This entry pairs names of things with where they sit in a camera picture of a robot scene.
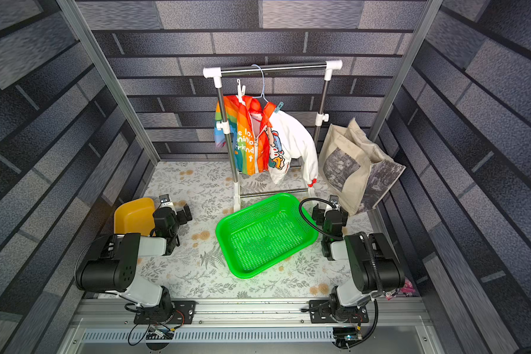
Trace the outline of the white cartoon jacket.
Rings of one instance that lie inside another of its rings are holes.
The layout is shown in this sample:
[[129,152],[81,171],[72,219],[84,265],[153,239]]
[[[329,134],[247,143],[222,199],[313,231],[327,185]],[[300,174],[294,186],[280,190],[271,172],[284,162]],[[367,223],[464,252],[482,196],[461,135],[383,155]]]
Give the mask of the white cartoon jacket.
[[268,172],[274,184],[280,184],[289,172],[292,159],[302,159],[302,178],[308,187],[316,184],[319,176],[317,149],[307,129],[286,112],[272,113],[269,139]]

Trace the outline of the teal clothespin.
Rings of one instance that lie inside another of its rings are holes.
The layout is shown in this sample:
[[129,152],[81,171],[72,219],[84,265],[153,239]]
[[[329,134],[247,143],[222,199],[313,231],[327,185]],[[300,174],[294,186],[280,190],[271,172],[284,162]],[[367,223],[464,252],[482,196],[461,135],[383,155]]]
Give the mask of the teal clothespin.
[[274,113],[277,113],[281,110],[281,108],[284,106],[283,102],[280,102],[274,109]]

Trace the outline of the rainbow striped jacket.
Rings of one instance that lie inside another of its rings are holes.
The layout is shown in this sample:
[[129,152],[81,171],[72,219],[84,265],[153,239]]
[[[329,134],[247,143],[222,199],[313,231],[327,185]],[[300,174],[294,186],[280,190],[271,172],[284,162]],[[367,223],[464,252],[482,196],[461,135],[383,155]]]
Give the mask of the rainbow striped jacket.
[[258,99],[245,96],[246,105],[235,95],[224,97],[227,120],[232,134],[232,146],[237,170],[248,176],[268,170],[269,139],[267,128],[275,105],[261,106]]

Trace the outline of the white clothespin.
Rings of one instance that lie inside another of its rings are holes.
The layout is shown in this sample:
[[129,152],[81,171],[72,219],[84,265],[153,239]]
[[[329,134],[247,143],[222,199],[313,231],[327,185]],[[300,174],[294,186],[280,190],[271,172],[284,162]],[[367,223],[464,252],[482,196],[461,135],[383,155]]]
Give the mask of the white clothespin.
[[239,103],[246,105],[244,101],[244,97],[246,96],[246,87],[245,85],[241,83],[240,79],[237,79],[236,81],[237,81],[237,94],[236,94],[237,100]]

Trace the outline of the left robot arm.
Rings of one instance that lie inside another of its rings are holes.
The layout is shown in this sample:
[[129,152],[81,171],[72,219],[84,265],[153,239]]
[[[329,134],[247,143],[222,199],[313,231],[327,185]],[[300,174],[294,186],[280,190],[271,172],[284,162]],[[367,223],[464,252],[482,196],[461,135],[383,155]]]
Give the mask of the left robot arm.
[[140,258],[171,255],[180,245],[179,227],[192,219],[188,205],[175,209],[167,198],[159,204],[149,198],[124,203],[114,214],[113,233],[94,240],[79,256],[77,287],[126,300],[136,325],[191,324],[195,303],[175,303],[165,286],[143,277],[137,266]]

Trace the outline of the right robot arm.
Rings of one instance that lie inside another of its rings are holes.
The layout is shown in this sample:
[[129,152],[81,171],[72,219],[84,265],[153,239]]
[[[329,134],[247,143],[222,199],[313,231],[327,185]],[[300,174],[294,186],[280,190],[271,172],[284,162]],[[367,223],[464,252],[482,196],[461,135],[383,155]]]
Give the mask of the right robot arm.
[[350,279],[335,286],[328,299],[309,302],[305,310],[313,323],[368,323],[366,305],[389,291],[401,289],[405,275],[396,253],[383,233],[344,235],[348,213],[315,206],[314,226],[322,230],[322,255],[350,266]]

